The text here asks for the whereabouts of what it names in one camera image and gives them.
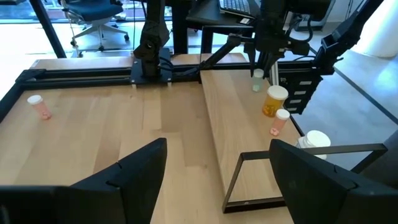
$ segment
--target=pill bottle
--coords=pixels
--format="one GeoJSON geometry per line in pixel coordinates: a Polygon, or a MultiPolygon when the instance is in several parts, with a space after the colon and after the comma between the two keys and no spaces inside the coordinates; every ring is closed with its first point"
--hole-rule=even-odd
{"type": "MultiPolygon", "coordinates": [[[[309,131],[304,137],[297,140],[296,147],[300,149],[312,147],[329,147],[331,145],[329,137],[317,130],[309,131]]],[[[326,159],[327,155],[315,155],[318,158],[326,159]]]]}
{"type": "Polygon", "coordinates": [[[259,92],[263,85],[264,85],[264,80],[262,79],[262,76],[264,75],[264,71],[262,69],[256,69],[253,74],[253,91],[259,92]]]}
{"type": "Polygon", "coordinates": [[[269,87],[266,100],[262,106],[264,115],[273,118],[276,115],[276,111],[282,107],[288,96],[289,92],[282,86],[273,85],[269,87]]]}
{"type": "Polygon", "coordinates": [[[50,119],[51,112],[47,108],[47,105],[44,103],[43,98],[40,95],[33,95],[27,99],[27,102],[32,105],[32,107],[36,110],[37,114],[42,119],[50,119]]]}
{"type": "Polygon", "coordinates": [[[273,136],[278,136],[279,133],[285,126],[286,121],[290,118],[290,113],[285,109],[279,109],[276,111],[276,117],[272,123],[269,133],[273,136]]]}

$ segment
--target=wooden platform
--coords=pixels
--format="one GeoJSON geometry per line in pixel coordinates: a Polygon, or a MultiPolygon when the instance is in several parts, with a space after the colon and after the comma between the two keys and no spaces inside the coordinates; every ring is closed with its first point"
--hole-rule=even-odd
{"type": "MultiPolygon", "coordinates": [[[[128,67],[130,58],[40,60],[35,68],[128,67]]],[[[179,55],[197,63],[196,55],[179,55]]],[[[243,62],[241,54],[224,62],[243,62]]],[[[286,208],[222,214],[224,190],[203,87],[130,86],[25,92],[0,124],[0,184],[70,185],[158,137],[166,137],[164,182],[151,223],[292,223],[286,208]],[[53,118],[26,103],[41,94],[53,118]]]]}
{"type": "MultiPolygon", "coordinates": [[[[253,92],[247,70],[204,71],[201,79],[226,192],[240,153],[268,150],[271,139],[275,138],[269,134],[273,119],[261,111],[266,98],[264,89],[269,84],[264,81],[265,88],[253,92]]],[[[295,144],[299,137],[288,120],[278,139],[295,144]]],[[[280,196],[269,160],[247,161],[243,163],[230,202],[280,196]]]]}

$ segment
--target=keyboard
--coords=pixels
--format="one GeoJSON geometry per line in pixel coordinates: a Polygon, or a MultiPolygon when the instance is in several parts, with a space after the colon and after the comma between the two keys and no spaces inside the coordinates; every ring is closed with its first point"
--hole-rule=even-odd
{"type": "Polygon", "coordinates": [[[219,2],[222,12],[252,17],[247,0],[219,0],[219,2]]]}

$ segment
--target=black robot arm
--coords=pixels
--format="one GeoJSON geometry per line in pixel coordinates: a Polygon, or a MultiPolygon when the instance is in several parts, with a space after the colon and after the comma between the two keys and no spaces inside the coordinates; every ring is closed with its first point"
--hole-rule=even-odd
{"type": "Polygon", "coordinates": [[[134,50],[141,59],[142,76],[159,77],[159,50],[169,40],[169,30],[164,20],[165,0],[147,0],[147,17],[142,29],[140,45],[134,50]]]}
{"type": "Polygon", "coordinates": [[[364,0],[347,20],[322,39],[322,46],[313,64],[322,71],[323,75],[335,72],[333,66],[338,57],[358,43],[365,22],[382,2],[383,0],[364,0]]]}

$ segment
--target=small glass vial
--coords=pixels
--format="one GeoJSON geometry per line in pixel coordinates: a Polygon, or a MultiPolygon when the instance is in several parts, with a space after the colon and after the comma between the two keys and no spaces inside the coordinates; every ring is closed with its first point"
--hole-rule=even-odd
{"type": "MultiPolygon", "coordinates": [[[[299,149],[311,147],[329,147],[331,145],[329,137],[321,131],[309,131],[304,137],[297,140],[296,147],[299,149]]],[[[320,159],[326,159],[327,155],[315,155],[320,159]]]]}
{"type": "Polygon", "coordinates": [[[262,76],[264,75],[264,71],[262,69],[255,69],[253,74],[253,91],[259,92],[264,85],[264,80],[262,76]]]}
{"type": "Polygon", "coordinates": [[[42,119],[50,119],[51,112],[45,105],[43,98],[40,95],[33,95],[27,99],[27,102],[33,106],[42,119]]]}
{"type": "Polygon", "coordinates": [[[276,111],[276,117],[274,122],[272,123],[272,127],[269,130],[269,133],[273,136],[278,136],[279,133],[285,126],[286,121],[290,117],[290,113],[285,109],[279,109],[276,111]]]}

